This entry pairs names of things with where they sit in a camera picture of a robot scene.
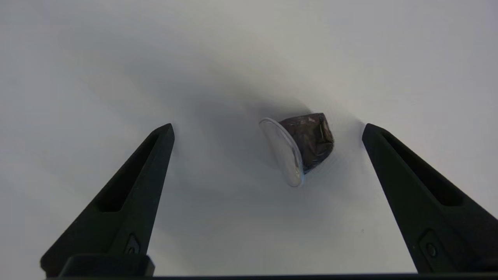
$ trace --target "black plastic part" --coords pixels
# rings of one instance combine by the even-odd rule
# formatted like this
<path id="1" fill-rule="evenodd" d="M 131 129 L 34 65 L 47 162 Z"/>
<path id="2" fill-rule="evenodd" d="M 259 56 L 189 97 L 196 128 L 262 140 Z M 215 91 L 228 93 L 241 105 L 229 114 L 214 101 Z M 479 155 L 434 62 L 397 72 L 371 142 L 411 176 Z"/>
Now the black plastic part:
<path id="1" fill-rule="evenodd" d="M 47 277 L 58 276 L 75 255 L 145 256 L 174 138 L 167 124 L 142 142 L 41 258 Z"/>
<path id="2" fill-rule="evenodd" d="M 76 255 L 59 277 L 143 277 L 152 276 L 154 268 L 147 255 Z"/>
<path id="3" fill-rule="evenodd" d="M 76 280 L 74 278 L 54 278 L 57 280 Z M 77 278 L 77 280 L 109 280 L 109 278 Z M 460 274 L 352 274 L 352 275 L 288 275 L 288 276 L 213 276 L 213 277 L 154 277 L 120 280 L 491 280 L 498 279 L 498 273 L 460 273 Z"/>
<path id="4" fill-rule="evenodd" d="M 498 271 L 498 221 L 388 131 L 363 143 L 419 273 Z"/>

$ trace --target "transparent plastic rim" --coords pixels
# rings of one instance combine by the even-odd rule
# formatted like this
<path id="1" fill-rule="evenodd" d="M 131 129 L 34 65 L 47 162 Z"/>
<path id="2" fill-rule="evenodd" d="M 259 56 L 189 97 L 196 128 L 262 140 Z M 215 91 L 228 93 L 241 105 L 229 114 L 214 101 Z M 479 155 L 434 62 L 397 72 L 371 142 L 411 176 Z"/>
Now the transparent plastic rim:
<path id="1" fill-rule="evenodd" d="M 263 124 L 265 122 L 270 122 L 270 123 L 274 124 L 275 126 L 277 126 L 281 130 L 281 132 L 283 133 L 283 136 L 284 136 L 285 140 L 287 141 L 287 143 L 291 145 L 291 147 L 294 149 L 294 151 L 297 151 L 297 152 L 294 152 L 293 154 L 295 157 L 297 157 L 297 162 L 299 164 L 298 167 L 299 167 L 300 183 L 298 185 L 295 185 L 295 186 L 289 184 L 289 182 L 287 182 L 287 184 L 289 184 L 291 187 L 295 187 L 295 188 L 301 187 L 304 183 L 304 172 L 303 172 L 303 159 L 301 157 L 301 151 L 299 150 L 299 147 L 297 146 L 296 142 L 294 141 L 294 139 L 292 138 L 290 133 L 279 122 L 277 122 L 276 120 L 274 120 L 272 118 L 264 118 L 259 122 L 259 127 L 261 127 L 261 124 Z"/>

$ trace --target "white surface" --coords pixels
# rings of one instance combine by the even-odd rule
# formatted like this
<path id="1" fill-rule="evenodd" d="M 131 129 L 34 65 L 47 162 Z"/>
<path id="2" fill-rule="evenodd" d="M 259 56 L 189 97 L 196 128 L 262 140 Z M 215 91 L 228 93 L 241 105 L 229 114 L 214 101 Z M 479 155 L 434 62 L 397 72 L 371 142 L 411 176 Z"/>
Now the white surface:
<path id="1" fill-rule="evenodd" d="M 495 216 L 493 1 L 3 1 L 0 271 L 38 260 L 143 138 L 176 143 L 156 275 L 413 272 L 361 143 L 390 130 Z M 257 123 L 324 112 L 286 186 Z"/>

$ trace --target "screw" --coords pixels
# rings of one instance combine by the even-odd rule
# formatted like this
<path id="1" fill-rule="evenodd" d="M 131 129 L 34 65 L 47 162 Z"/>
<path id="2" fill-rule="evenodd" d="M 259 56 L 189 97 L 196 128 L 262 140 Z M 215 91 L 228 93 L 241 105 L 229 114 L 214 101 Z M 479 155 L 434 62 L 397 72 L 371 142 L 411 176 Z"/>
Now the screw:
<path id="1" fill-rule="evenodd" d="M 427 253 L 429 254 L 429 256 L 435 258 L 437 256 L 437 250 L 436 250 L 436 247 L 434 246 L 434 244 L 432 243 L 427 243 L 427 245 L 425 246 L 425 249 L 427 250 Z"/>

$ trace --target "white backdrop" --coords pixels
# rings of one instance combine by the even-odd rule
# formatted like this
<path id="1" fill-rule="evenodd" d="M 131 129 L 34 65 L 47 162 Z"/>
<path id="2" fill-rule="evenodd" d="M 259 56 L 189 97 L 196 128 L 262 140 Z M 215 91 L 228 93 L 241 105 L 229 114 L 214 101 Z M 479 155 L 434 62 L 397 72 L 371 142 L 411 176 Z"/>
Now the white backdrop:
<path id="1" fill-rule="evenodd" d="M 414 272 L 361 134 L 390 130 L 498 215 L 492 1 L 3 1 L 0 271 L 39 258 L 154 128 L 176 142 L 156 275 Z M 324 112 L 291 189 L 257 122 Z"/>

